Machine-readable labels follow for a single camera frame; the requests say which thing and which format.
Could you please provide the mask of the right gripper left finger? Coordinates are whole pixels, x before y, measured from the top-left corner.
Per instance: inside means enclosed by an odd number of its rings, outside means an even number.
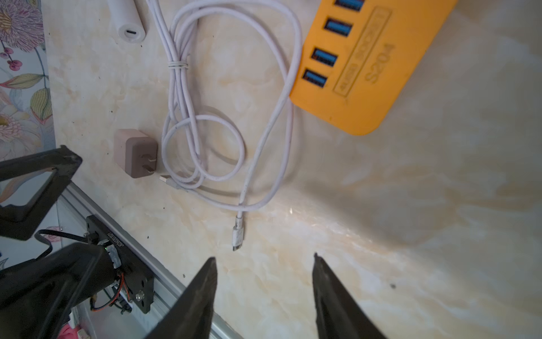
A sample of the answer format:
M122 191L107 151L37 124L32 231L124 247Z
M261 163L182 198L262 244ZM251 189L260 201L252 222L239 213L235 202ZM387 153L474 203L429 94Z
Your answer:
M173 307L147 337L151 339L209 338L216 289L216 259L210 257Z

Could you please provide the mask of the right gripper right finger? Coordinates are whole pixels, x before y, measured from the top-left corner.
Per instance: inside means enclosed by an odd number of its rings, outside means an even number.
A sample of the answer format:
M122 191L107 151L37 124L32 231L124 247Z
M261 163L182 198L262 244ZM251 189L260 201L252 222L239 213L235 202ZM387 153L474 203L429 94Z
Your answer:
M319 338L385 339L318 254L314 255L312 279Z

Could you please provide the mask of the white electric toothbrush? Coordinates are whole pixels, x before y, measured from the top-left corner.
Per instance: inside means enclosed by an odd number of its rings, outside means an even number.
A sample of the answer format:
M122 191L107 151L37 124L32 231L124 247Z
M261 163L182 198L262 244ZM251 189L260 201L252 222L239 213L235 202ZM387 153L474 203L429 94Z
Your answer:
M146 32L134 0L108 0L111 19L118 36L125 42L140 43Z

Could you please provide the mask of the orange power strip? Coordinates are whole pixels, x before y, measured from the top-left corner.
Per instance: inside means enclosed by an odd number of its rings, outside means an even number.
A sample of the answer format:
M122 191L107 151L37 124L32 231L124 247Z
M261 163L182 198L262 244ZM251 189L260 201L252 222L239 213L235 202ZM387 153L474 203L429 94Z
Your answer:
M455 1L322 1L290 100L340 130L376 130Z

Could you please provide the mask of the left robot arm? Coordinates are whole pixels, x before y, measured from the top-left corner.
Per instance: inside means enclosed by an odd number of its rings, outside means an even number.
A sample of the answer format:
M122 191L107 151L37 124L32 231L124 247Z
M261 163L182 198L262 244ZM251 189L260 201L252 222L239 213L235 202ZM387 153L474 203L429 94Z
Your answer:
M82 162L64 145L1 162L3 180L40 170L52 171L27 204L1 207L1 236L29 240ZM2 270L1 337L56 338L71 309L116 278L106 250L86 240Z

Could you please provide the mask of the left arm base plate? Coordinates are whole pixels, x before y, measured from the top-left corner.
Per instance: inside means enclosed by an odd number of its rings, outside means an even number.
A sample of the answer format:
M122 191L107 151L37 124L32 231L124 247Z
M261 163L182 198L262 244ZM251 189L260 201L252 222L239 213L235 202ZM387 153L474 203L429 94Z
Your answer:
M114 268L124 274L127 286L127 297L141 310L148 314L154 301L155 276L150 267L117 236L114 231L97 216L86 218L88 232L95 238L93 244L98 244L112 253Z

